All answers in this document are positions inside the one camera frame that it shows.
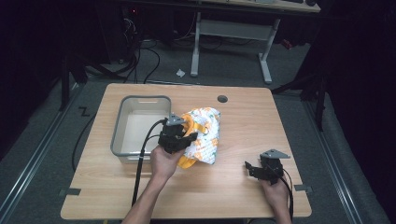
orange and white cloth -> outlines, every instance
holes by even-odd
[[[212,107],[204,107],[193,109],[181,117],[186,120],[183,124],[185,136],[190,133],[198,133],[198,136],[186,148],[178,165],[187,169],[196,161],[215,163],[219,144],[220,112]]]

gray carpet floor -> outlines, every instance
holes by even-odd
[[[144,46],[154,46],[155,42],[147,42]],[[246,45],[217,43],[203,45],[201,50],[200,73],[198,77],[190,77],[191,49],[189,41],[178,42],[187,46],[174,45],[172,48],[158,43],[151,48],[160,55],[160,65],[148,79],[151,83],[177,82],[195,85],[264,87],[274,89],[294,79],[309,46],[285,49],[273,45],[268,57],[268,64],[273,77],[273,84],[263,82],[262,71],[255,53],[246,51],[256,49],[260,43]],[[156,55],[146,49],[141,50],[137,66],[138,82],[155,67]],[[122,65],[106,65],[110,69],[118,69]],[[186,76],[178,77],[176,72],[181,69]],[[106,85],[119,82],[103,76],[90,76],[86,85],[78,86],[74,91],[75,100],[64,114],[63,122],[54,133],[48,145],[48,152],[34,171],[27,189],[18,199],[12,215],[7,223],[103,223],[103,220],[70,221],[60,217],[64,202],[62,191],[67,189],[73,178],[72,160],[78,163],[79,155],[88,137],[89,128],[78,137],[85,125],[97,111]],[[276,106],[281,117],[285,132],[290,141],[293,155],[297,162],[300,175],[306,186],[311,190],[307,193],[312,207],[310,217],[299,217],[294,223],[352,223],[348,218],[343,201],[332,179],[332,171],[326,164],[323,153],[323,136],[331,149],[337,167],[341,171],[350,196],[356,205],[361,221],[356,223],[389,223],[387,216],[376,201],[370,186],[355,161],[342,129],[332,111],[331,99],[326,97],[326,109],[323,116],[323,133],[318,133],[312,124],[309,108],[315,102],[301,102],[298,91],[286,91],[275,95]],[[40,145],[46,131],[59,116],[61,104],[61,87],[58,84],[29,120],[29,124],[19,140],[0,162],[0,202],[5,202],[14,184],[22,174],[24,167]],[[88,117],[82,116],[82,107],[86,107]],[[74,148],[76,156],[72,158]],[[271,220],[256,220],[254,223],[273,223]]]

patterned fabric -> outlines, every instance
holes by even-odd
[[[186,148],[178,165],[186,169],[196,161],[215,163],[219,144],[220,112],[212,107],[204,107],[193,109],[181,117],[186,120],[183,124],[185,136],[198,133],[198,137]]]

cloth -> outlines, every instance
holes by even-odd
[[[183,124],[185,136],[190,133],[198,133],[198,136],[186,148],[178,166],[187,169],[196,161],[215,163],[219,144],[220,112],[212,107],[204,107],[193,109],[181,117],[186,120]]]

white metal table leg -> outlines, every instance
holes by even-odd
[[[194,52],[192,53],[192,62],[191,62],[192,77],[198,77],[200,32],[201,32],[201,12],[197,12],[197,22],[195,27],[195,44],[194,44]]]
[[[268,57],[268,53],[270,52],[271,46],[274,42],[274,38],[275,38],[277,27],[279,26],[279,23],[280,23],[280,19],[276,19],[274,22],[274,25],[271,29],[270,35],[268,37],[265,51],[264,51],[264,53],[259,53],[260,65],[262,66],[262,75],[264,76],[264,82],[266,84],[272,83],[270,70],[268,69],[267,57]]]

